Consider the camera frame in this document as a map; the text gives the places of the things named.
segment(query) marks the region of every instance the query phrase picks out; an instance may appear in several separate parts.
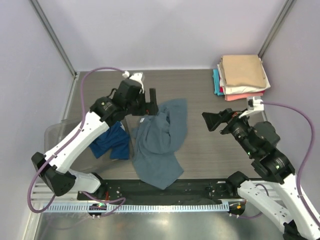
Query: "cable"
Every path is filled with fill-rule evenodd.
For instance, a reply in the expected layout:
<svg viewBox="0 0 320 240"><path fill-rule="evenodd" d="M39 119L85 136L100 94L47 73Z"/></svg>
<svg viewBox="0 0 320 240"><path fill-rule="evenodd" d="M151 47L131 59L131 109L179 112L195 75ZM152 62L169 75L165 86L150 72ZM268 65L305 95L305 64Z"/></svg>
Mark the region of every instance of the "cable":
<svg viewBox="0 0 320 240"><path fill-rule="evenodd" d="M269 197L269 192L266 188L265 185L261 184L261 183L257 183L255 186L261 186L264 188L265 190L265 194ZM258 217L260 217L263 213L262 212L259 212L257 215L254 215L254 216L239 216L239 215L236 215L236 214L233 214L231 213L231 216L234 216L234 217L237 217L238 219L247 219L247 220L250 220L250 219L256 219Z"/></svg>
<svg viewBox="0 0 320 240"><path fill-rule="evenodd" d="M296 189L298 191L298 194L300 196L300 199L305 207L305 209L307 210L307 212L310 214L310 216L312 217L312 219L316 222L316 224L318 225L318 227L320 227L320 221L318 220L318 218L314 215L314 213L312 212L311 208L309 207L307 201L305 200L305 197L303 196L303 193L302 193L302 189L301 189L301 176L302 176L302 172L306 166L306 163L307 161L309 160L309 156L310 156L310 153L312 151L312 148L314 147L314 144L315 144L315 127L314 127L314 124L312 122L312 120L310 119L310 117L308 117L304 112L302 112L301 110L293 107L293 106L289 106L289 105L286 105L286 104L282 104L282 103L275 103L275 102L261 102L262 104L264 105L273 105L273 106L279 106L279 107L283 107L283 108L286 108L286 109L291 109L297 113L299 113L300 115L302 115L306 120L307 122L309 123L310 125L310 130L311 130L311 139L310 139L310 144L309 144L309 147L306 151L306 154L303 158L303 161L299 167L299 170L298 170L298 174L296 176Z"/></svg>
<svg viewBox="0 0 320 240"><path fill-rule="evenodd" d="M81 124L80 124L80 127L78 129L78 131L76 131L76 133L64 144L62 145L52 156L50 156L47 161L39 168L39 170L36 172L36 174L33 176L32 180L31 180L31 183L30 183L30 186L28 188L28 191L27 191L27 204L28 204L28 207L29 209L33 212L33 213L36 213L36 214L39 214L39 213L43 213L45 210L47 210L50 205L52 204L52 202L54 201L56 195L53 195L52 198L50 199L49 203L47 204L47 206L45 206L43 209L35 209L33 206L32 206L32 202L31 202L31 194L32 194L32 189L36 183L36 180L38 178L38 176L40 175L40 173L45 169L45 167L66 147L68 146L78 135L79 133L81 132L81 129L83 128L84 124L85 124L85 120L86 120L86 109L85 109L85 100L84 100L84 82L86 80L86 78L96 72L96 71L99 71L99 70L114 70L114 71L119 71L121 73L125 73L125 71L119 69L119 68L115 68L115 67L98 67L98 68L95 68L89 72L87 72L82 80L81 80L81 85L80 85L80 99L81 99L81 110L82 110L82 119L81 119Z"/></svg>

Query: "tan folded cloth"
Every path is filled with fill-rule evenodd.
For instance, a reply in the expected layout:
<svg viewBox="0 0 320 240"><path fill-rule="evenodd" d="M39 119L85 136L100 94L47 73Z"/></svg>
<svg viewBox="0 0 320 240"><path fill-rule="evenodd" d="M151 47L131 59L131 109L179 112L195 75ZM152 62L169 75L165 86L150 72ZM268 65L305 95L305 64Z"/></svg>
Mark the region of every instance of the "tan folded cloth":
<svg viewBox="0 0 320 240"><path fill-rule="evenodd" d="M265 88L266 76L258 55L224 55L222 71L227 86L251 86Z"/></svg>

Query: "turquoise folded cloth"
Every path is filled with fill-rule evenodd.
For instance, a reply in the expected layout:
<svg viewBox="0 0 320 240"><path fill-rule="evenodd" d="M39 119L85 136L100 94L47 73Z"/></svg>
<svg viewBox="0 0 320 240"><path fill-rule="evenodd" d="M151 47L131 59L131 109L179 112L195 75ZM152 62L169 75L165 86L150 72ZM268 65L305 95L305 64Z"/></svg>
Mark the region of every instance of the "turquoise folded cloth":
<svg viewBox="0 0 320 240"><path fill-rule="evenodd" d="M213 69L212 78L213 78L213 85L214 85L214 94L218 96L223 96L224 93L220 92L220 79L219 79L219 72L217 68Z"/></svg>

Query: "gray cloth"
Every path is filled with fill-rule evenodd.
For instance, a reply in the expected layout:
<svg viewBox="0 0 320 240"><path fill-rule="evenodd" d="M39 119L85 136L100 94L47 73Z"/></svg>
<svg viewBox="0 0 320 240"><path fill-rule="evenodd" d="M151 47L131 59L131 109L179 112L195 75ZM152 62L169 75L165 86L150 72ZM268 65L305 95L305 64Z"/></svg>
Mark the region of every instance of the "gray cloth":
<svg viewBox="0 0 320 240"><path fill-rule="evenodd" d="M159 189L170 186L184 172L175 152L187 135L187 100L159 105L155 116L144 116L133 129L136 138L133 166L139 178Z"/></svg>

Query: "transparent plastic bin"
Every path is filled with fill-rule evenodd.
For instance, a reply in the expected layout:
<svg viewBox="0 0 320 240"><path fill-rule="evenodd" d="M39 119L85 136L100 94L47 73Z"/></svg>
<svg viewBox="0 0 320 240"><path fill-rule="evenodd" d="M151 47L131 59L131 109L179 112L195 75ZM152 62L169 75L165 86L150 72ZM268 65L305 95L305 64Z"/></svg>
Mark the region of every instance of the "transparent plastic bin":
<svg viewBox="0 0 320 240"><path fill-rule="evenodd" d="M67 119L61 123L48 127L44 134L44 149L48 151L56 146L61 140L63 140L79 123L81 119ZM125 131L130 134L127 121L124 119L121 121ZM131 160L134 156L133 142L129 141L129 159ZM109 167L111 162L114 161L128 161L119 159L110 159L111 149L98 159L94 156L91 149L87 147L74 161L71 166L72 170L83 172L83 173L97 173L103 172Z"/></svg>

